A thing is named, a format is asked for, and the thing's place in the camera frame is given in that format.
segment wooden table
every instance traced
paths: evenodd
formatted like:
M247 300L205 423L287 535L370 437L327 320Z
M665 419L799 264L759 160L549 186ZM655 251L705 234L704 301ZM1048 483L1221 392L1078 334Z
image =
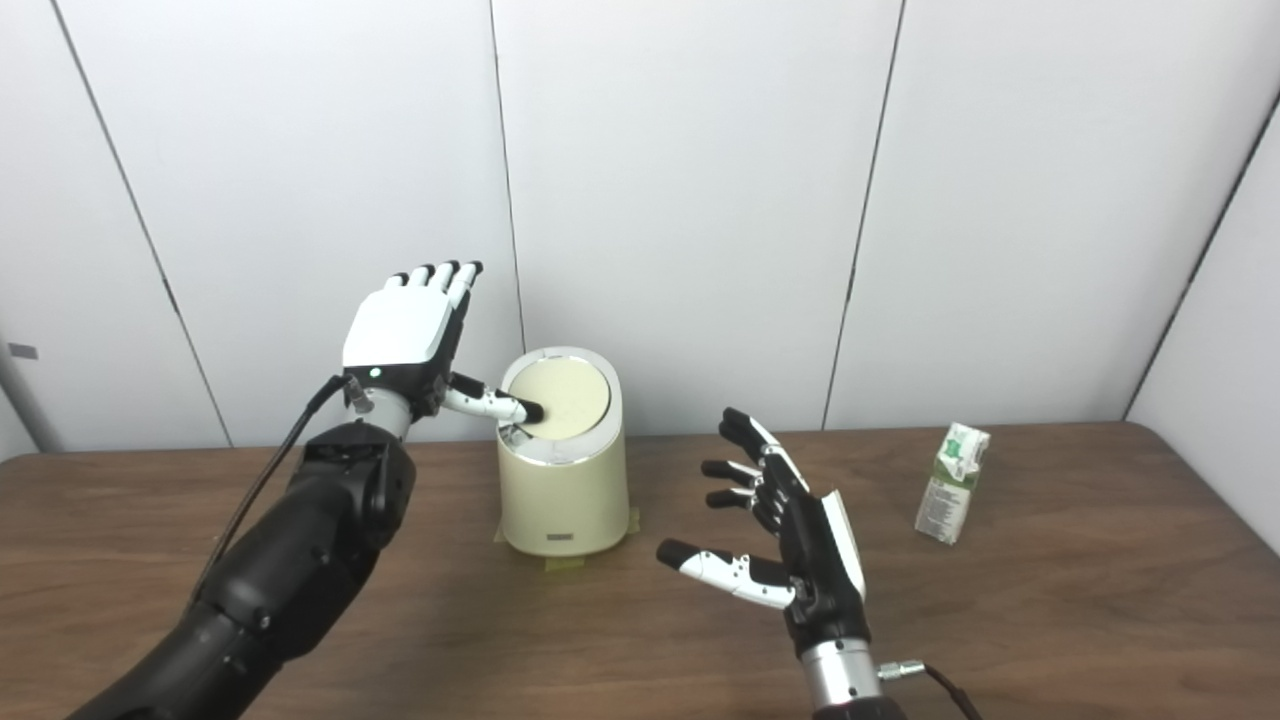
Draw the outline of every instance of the wooden table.
M1280 560L1162 441L1120 423L992 434L956 547L911 529L941 430L783 434L815 492L844 492L878 660L933 662L988 720L1280 717ZM628 442L641 532L553 573L493 542L492 443L413 446L396 543L247 716L808 717L780 614L653 559L668 536L776 556L749 516L703 506L719 486L698 462L733 448ZM0 717L61 717L150 650L266 456L5 464ZM924 678L888 688L913 720L959 717Z

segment cable connector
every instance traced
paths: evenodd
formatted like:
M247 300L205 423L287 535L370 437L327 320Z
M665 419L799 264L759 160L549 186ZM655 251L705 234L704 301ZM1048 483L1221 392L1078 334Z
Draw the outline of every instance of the cable connector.
M347 396L347 402L349 402L360 415L372 413L374 401L369 400L369 396L365 393L365 388L360 387L360 380L356 379L356 375L347 375L346 379L347 382L342 386L342 389L343 395Z
M924 662L920 660L900 660L897 662L886 662L876 669L876 674L879 675L881 680L901 680L910 675L919 675L924 673Z

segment fingertip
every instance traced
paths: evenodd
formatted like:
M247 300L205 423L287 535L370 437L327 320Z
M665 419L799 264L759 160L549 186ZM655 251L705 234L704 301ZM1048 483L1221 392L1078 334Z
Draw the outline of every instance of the fingertip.
M424 286L426 284L426 281L431 278L431 273L434 272L435 272L435 265L419 265L417 268L413 268L412 273L410 273L408 279L406 281L404 284Z
M680 570L690 557L694 557L699 552L701 552L700 548L687 542L667 538L658 544L658 562L672 570Z
M547 419L547 409L543 407L541 405L530 400L521 400L520 404L525 406L526 424L541 423L544 419Z

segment cream trash can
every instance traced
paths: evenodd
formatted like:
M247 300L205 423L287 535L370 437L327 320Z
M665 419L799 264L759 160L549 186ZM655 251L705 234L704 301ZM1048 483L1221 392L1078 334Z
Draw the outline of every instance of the cream trash can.
M541 423L498 424L502 534L530 555L599 552L626 536L622 393L613 365L581 347L534 350L502 389L540 404Z

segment yellow tape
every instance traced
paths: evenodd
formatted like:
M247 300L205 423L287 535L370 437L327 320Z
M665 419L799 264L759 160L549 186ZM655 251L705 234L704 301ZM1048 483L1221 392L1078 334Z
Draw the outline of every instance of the yellow tape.
M581 555L577 557L548 557L545 573L552 573L556 570L571 570L573 568L581 568L586 565L586 557Z

